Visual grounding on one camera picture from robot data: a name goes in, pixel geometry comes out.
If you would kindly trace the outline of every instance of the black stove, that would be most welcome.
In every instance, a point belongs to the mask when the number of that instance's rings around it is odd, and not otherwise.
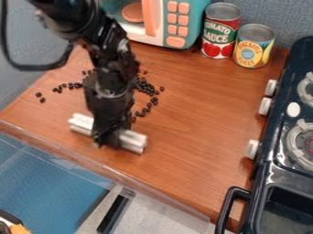
[[[313,234],[313,37],[291,48],[281,78],[270,80],[259,112],[268,115],[255,157],[252,191],[229,189],[215,233],[224,233],[234,200],[246,203],[237,233]]]

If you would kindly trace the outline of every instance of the wooden surface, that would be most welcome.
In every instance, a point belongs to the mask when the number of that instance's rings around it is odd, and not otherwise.
[[[47,72],[1,112],[2,131],[121,183],[151,186],[216,222],[227,189],[249,189],[253,162],[244,158],[244,149],[264,128],[265,118],[257,114],[259,104],[267,81],[279,77],[287,51],[275,49],[269,65],[245,69],[231,58],[204,58],[192,49],[136,43],[133,49],[141,70],[148,71],[147,80],[166,88],[158,106],[134,125],[135,131],[149,137],[142,156],[99,150],[91,139],[69,130],[67,120],[74,112],[89,114],[82,90],[62,94],[51,90],[62,82],[81,80],[81,71],[91,66],[80,48],[65,68]],[[37,91],[44,94],[45,103],[38,102]],[[134,110],[148,100],[146,94],[137,93]],[[231,228],[238,224],[241,209],[236,206],[232,211]]]

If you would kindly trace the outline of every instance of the can lid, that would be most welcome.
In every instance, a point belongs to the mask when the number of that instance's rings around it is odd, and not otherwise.
[[[241,27],[238,35],[254,42],[265,42],[275,38],[272,28],[259,24],[249,24]]]
[[[205,10],[209,19],[234,20],[241,17],[242,13],[237,5],[229,3],[215,3]]]

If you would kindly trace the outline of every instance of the microwave button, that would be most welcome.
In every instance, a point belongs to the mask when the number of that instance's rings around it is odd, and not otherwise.
[[[178,17],[178,23],[182,26],[187,26],[189,23],[189,17],[188,16],[179,16]]]
[[[169,12],[177,12],[178,11],[178,2],[169,1],[167,3],[167,10]]]
[[[168,37],[167,44],[173,48],[183,48],[186,44],[186,40],[181,37]]]
[[[168,26],[167,32],[171,35],[176,35],[178,33],[178,28],[176,26]]]
[[[169,24],[176,24],[178,22],[178,17],[175,14],[168,14],[167,21]]]
[[[178,34],[181,37],[186,37],[188,35],[188,28],[187,27],[179,27],[178,28]]]
[[[180,3],[178,6],[178,11],[180,14],[188,14],[189,13],[189,3]]]

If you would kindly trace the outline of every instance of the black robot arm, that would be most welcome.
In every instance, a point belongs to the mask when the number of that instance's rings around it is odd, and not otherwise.
[[[89,51],[95,67],[83,81],[87,107],[94,124],[92,137],[102,146],[120,145],[118,133],[131,127],[131,108],[134,104],[135,78],[139,63],[132,53],[126,32],[108,17],[96,0],[28,0],[41,11],[41,19],[70,45],[56,63],[45,66],[18,65],[9,57],[6,44],[7,0],[2,0],[2,43],[9,62],[17,69],[55,69],[66,64],[72,43]]]

